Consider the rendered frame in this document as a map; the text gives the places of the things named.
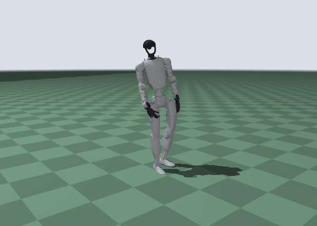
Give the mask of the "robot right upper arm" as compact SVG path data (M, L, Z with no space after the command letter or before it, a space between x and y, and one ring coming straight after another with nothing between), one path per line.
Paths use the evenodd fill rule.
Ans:
M135 70L136 70L138 84L141 84L141 89L145 90L147 88L147 85L146 83L144 83L144 76L142 72L142 70L144 70L144 63L140 63L136 65Z

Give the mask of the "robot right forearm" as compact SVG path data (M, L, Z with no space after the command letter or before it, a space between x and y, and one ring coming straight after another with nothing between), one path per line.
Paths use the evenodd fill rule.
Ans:
M147 98L146 90L141 89L141 84L138 85L138 88L139 88L139 94L141 95L143 107L147 108L148 106L146 105L146 102L148 102L148 98Z

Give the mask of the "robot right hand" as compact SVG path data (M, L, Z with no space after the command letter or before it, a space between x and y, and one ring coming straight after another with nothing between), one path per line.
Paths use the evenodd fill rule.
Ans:
M152 108L150 108L151 106L150 106L150 104L149 104L148 102L146 102L146 105L147 105L148 107L145 108L145 109L147 110L147 113L148 113L148 115L150 116L150 118L152 118L152 117L154 117L154 118L160 117L160 115L158 116L158 115L155 114L155 112L156 112L156 113L159 113L159 112L154 111Z

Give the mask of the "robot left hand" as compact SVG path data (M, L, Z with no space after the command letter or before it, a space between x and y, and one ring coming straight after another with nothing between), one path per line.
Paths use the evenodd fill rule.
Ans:
M175 104L176 104L176 113L178 113L180 111L179 95L176 95L175 97L176 97L176 99L174 98L174 100L175 100Z

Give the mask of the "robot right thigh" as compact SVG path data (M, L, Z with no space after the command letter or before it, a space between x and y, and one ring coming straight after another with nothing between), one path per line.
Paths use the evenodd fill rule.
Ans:
M156 104L156 101L152 101L149 104L151 106L150 108L152 108L154 111L159 112L159 109L158 109L158 106ZM155 112L155 114L159 116L159 113ZM158 118L154 118L154 117L150 118L149 117L149 121L150 121L151 129L152 129L153 139L155 140L158 137L159 140L160 140L160 135L159 135L159 132L160 132L160 117L158 117Z

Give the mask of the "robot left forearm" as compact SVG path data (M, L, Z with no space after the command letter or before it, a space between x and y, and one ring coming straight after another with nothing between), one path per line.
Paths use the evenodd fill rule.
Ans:
M178 94L178 89L177 89L177 86L176 86L176 81L170 83L170 86L171 86L171 89L172 89L172 93L173 93L173 97L176 99L176 95L179 95Z

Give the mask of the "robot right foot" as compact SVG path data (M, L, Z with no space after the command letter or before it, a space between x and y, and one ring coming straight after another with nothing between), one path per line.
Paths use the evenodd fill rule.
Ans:
M156 170L156 172L160 173L160 174L165 174L165 171L161 168L161 166L155 167L155 164L153 165L153 169Z

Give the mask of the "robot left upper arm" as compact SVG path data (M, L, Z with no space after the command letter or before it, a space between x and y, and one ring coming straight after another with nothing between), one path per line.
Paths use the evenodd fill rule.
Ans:
M171 66L171 60L167 57L163 58L164 60L164 65L165 65L165 70L166 70L166 73L168 75L168 82L172 83L174 81L176 81L176 78L175 76L172 74L173 71L172 71L172 66Z

